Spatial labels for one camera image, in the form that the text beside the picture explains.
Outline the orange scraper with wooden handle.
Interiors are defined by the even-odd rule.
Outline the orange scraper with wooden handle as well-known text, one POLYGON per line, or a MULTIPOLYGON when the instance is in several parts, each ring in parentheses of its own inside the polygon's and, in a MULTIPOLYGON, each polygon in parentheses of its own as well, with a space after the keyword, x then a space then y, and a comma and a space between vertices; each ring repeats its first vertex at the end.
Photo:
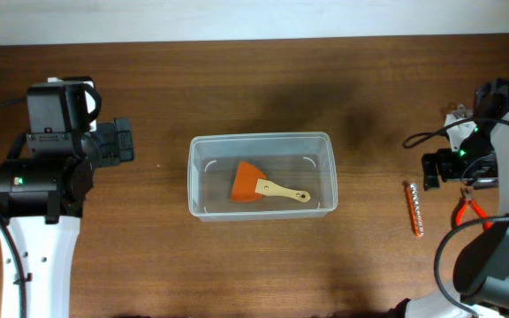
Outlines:
POLYGON ((298 202, 308 202, 307 191, 283 187, 267 179, 266 175, 251 163, 241 161, 233 180, 230 200, 234 202, 258 201, 263 196, 282 197, 298 202))

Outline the clear plastic container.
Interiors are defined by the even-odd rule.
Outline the clear plastic container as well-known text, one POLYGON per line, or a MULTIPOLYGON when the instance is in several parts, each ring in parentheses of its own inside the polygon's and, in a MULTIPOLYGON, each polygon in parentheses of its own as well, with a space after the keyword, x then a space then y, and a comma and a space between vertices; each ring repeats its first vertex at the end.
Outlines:
POLYGON ((198 136, 187 167, 190 213, 203 222, 294 219, 326 216, 338 207, 338 180, 330 137, 325 132, 267 132, 198 136), (256 166, 268 180, 307 191, 305 203, 263 196, 230 200, 239 163, 256 166))

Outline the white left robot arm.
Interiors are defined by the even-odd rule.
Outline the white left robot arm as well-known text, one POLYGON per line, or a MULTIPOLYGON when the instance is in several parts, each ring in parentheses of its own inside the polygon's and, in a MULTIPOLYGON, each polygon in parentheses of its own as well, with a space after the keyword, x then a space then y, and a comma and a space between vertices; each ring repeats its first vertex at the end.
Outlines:
POLYGON ((0 165, 3 317, 66 317, 84 201, 99 168, 135 158, 125 117, 97 123, 90 77, 50 78, 27 90, 29 128, 0 165))

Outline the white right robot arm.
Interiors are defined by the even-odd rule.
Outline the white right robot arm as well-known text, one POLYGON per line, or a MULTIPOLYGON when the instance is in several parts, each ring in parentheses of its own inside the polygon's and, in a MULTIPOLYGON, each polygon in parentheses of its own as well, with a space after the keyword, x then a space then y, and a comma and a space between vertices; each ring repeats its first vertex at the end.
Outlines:
POLYGON ((435 132, 408 137, 411 149, 434 137, 448 148, 422 157, 423 188, 463 184, 452 228, 434 257, 437 289, 405 299, 398 317, 509 317, 509 80, 475 91, 471 110, 458 106, 435 132))

